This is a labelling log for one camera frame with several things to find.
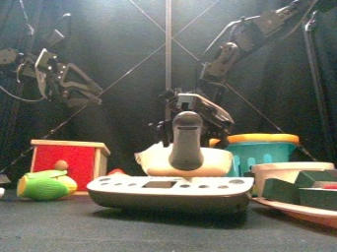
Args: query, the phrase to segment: wooden box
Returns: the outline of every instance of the wooden box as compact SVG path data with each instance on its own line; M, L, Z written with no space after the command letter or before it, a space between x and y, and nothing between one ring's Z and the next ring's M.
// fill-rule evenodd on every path
M33 140L35 153L31 172L54 169L59 160L69 164L69 176L78 183L78 191L87 191L87 184L107 174L107 159L111 154L103 143Z

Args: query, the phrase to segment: table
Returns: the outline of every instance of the table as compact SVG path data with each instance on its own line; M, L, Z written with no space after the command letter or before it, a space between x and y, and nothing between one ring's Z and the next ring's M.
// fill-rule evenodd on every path
M337 229L251 202L245 215L137 212L98 206L87 195L53 202L0 200L0 250L336 251Z

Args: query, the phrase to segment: black curtain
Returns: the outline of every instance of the black curtain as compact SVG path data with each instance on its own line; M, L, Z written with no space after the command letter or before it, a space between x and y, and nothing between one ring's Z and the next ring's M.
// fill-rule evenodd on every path
M197 58L232 21L242 16L261 15L291 2L173 1L173 88L184 91L196 88L201 74ZM39 55L43 38L58 29L66 39L50 51L61 62L78 65L105 89L103 103L83 109L65 125L62 122L74 115L77 108L57 101L26 103L0 92L0 164L10 166L8 175L16 180L30 170L33 152L19 157L31 147L31 139L43 136L51 140L106 143L113 152L109 169L122 167L129 174L142 175L133 154L154 143L149 123L165 119L165 107L158 102L166 85L165 1L4 0L0 10L0 49L11 47ZM324 10L315 33L328 136L333 145L337 142L336 17L336 8ZM35 29L34 34L30 34L27 23ZM213 61L218 46L212 48L205 61ZM37 80L20 81L19 84L16 76L2 70L2 87L20 97L39 99ZM336 151L336 147L327 147L327 129L321 123L301 28L236 64L228 82L234 91L226 91L221 105L236 121L233 134L279 133L261 116L263 112L287 133L300 136L303 145L319 160L336 162L336 157L327 152ZM296 151L293 160L311 158Z

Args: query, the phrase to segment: green and yellow toy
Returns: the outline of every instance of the green and yellow toy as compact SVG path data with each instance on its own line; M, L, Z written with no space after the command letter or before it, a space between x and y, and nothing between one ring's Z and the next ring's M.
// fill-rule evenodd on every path
M18 196L37 201L53 201L70 196L78 189L78 184L67 176L67 170L55 164L53 170L29 172L18 183Z

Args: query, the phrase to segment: teal plastic bowl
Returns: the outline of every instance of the teal plastic bowl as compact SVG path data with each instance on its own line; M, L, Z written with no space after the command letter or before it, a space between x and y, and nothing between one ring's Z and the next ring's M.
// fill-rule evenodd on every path
M233 165L226 176L244 176L255 164L288 162L296 149L289 142L241 142L230 144L226 150L233 153Z

